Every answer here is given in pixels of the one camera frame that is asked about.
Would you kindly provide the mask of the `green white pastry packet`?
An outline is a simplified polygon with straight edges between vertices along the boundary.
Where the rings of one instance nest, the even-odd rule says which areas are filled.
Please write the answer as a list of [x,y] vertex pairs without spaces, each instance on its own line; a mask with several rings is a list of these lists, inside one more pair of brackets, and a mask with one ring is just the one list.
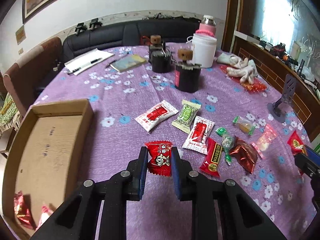
[[182,109],[180,110],[178,117],[171,123],[171,125],[189,134],[191,123],[193,122],[200,108],[200,104],[183,99]]

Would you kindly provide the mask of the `white red snack sachet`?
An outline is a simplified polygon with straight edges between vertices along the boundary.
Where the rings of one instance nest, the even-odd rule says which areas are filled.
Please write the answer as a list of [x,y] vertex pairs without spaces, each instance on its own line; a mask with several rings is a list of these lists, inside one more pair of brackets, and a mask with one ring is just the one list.
[[160,103],[154,105],[151,109],[135,118],[147,132],[150,132],[158,124],[166,120],[167,118],[178,113],[173,105],[163,100]]

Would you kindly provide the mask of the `white paper stack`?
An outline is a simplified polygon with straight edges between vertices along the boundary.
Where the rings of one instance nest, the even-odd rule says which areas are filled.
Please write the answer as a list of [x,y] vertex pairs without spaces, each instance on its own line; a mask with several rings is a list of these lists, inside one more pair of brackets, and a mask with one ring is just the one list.
[[88,51],[88,52],[86,52],[80,56],[77,56],[76,58],[66,62],[65,68],[67,69],[67,72],[68,72],[69,70],[74,70],[74,69],[76,69],[80,66],[83,66],[84,64],[89,63],[95,59],[102,58],[100,61],[98,61],[94,64],[91,64],[89,66],[86,66],[86,67],[82,68],[81,70],[73,73],[73,75],[78,75],[81,72],[87,70],[88,68],[91,68],[95,64],[101,63],[102,61],[109,59],[110,57],[113,57],[113,56],[114,56],[113,53],[109,53],[107,51],[103,51],[103,50],[99,50],[99,49],[95,48],[91,51]]

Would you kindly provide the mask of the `wall plaque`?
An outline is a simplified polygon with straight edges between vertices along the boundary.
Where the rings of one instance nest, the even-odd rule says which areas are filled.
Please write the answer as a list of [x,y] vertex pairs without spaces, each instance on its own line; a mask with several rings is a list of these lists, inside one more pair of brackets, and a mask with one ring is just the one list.
[[26,39],[24,25],[22,25],[15,33],[17,45],[21,44]]

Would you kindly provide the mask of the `cardboard tray box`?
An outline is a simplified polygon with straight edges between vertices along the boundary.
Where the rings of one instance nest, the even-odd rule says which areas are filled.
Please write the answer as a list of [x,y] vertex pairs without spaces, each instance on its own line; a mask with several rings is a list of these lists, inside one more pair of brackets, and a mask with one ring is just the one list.
[[92,116],[87,99],[29,109],[10,149],[2,187],[4,221],[17,239],[29,239],[35,231],[18,221],[14,195],[23,193],[36,223],[43,204],[59,207],[69,197],[76,188]]

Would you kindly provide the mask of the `red gold bar packet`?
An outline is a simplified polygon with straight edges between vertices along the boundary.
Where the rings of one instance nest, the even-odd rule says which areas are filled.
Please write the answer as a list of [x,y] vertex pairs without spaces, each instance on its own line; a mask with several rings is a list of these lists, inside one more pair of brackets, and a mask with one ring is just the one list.
[[207,155],[200,166],[200,170],[210,176],[219,178],[220,175],[218,172],[218,166],[222,152],[222,146],[211,138],[208,138],[207,142]]

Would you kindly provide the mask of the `red round-logo candy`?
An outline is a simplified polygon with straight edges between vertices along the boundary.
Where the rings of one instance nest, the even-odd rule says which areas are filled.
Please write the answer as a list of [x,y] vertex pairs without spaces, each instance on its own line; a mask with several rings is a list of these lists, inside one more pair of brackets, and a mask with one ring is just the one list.
[[290,135],[287,144],[290,146],[293,156],[296,156],[300,153],[306,155],[306,149],[304,147],[304,144],[296,131],[294,131]]

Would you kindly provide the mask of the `long pink candy packet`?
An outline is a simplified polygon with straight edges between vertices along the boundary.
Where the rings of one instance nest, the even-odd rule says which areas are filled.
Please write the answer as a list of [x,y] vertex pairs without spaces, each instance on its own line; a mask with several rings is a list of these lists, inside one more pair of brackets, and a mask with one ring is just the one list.
[[54,211],[49,206],[45,204],[42,205],[39,224],[35,229],[35,231],[37,231],[42,226],[42,224],[53,214],[53,212]]

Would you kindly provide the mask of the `right black device on sofa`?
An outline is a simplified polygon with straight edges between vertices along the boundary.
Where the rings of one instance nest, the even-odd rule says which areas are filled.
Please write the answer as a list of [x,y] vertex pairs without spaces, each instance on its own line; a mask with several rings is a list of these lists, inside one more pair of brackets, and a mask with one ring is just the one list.
[[99,21],[99,18],[94,18],[89,23],[89,29],[93,31],[94,29],[101,27],[103,24]]

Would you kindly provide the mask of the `dark red foil candy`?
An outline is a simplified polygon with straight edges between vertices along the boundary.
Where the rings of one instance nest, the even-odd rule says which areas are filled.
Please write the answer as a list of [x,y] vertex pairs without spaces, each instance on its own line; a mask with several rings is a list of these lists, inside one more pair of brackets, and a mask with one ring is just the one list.
[[24,200],[22,191],[18,191],[14,194],[14,211],[16,218],[23,227],[31,230],[34,229],[33,218],[30,209]]

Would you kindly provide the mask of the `dark red foil packet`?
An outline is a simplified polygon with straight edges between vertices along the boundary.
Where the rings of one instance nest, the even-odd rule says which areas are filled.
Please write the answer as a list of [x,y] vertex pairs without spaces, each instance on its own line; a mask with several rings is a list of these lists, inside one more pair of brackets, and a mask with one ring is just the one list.
[[239,137],[234,139],[234,146],[229,150],[229,155],[234,157],[244,170],[252,174],[258,159],[257,150]]

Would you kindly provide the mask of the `red monkey candy packet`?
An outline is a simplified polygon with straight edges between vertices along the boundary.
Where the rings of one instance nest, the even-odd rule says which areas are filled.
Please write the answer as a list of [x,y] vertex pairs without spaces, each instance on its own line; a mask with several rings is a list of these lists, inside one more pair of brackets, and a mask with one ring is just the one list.
[[151,141],[146,142],[145,146],[150,154],[148,170],[151,174],[170,177],[171,176],[171,149],[170,141]]

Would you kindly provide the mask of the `small pink candy packet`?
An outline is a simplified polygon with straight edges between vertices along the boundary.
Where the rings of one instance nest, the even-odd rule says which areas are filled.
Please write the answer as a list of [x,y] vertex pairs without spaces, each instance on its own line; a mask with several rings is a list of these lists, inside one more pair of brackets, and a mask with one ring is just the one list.
[[252,143],[253,148],[257,151],[259,157],[264,159],[264,152],[268,149],[270,143],[278,136],[276,130],[269,124],[265,126],[262,135],[256,142]]

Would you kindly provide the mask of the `clear green-edged snack bag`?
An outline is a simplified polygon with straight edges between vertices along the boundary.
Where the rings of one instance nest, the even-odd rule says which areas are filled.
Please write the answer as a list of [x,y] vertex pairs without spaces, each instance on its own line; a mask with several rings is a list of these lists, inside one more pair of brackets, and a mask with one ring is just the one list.
[[233,119],[233,125],[238,127],[242,132],[246,133],[249,136],[251,136],[255,130],[255,126],[251,121],[239,115]]

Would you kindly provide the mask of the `green twisted wrapper candy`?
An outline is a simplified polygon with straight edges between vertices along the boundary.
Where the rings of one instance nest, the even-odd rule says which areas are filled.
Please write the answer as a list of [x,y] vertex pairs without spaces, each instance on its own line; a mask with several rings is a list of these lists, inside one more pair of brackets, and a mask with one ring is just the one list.
[[229,134],[227,129],[224,128],[224,127],[219,127],[216,130],[216,133],[217,133],[217,135],[219,135],[222,138],[221,144],[222,144],[223,150],[225,152],[225,161],[226,161],[228,166],[231,166],[232,159],[231,159],[231,156],[229,154],[229,150],[234,147],[235,139],[234,139],[233,136],[231,136]]

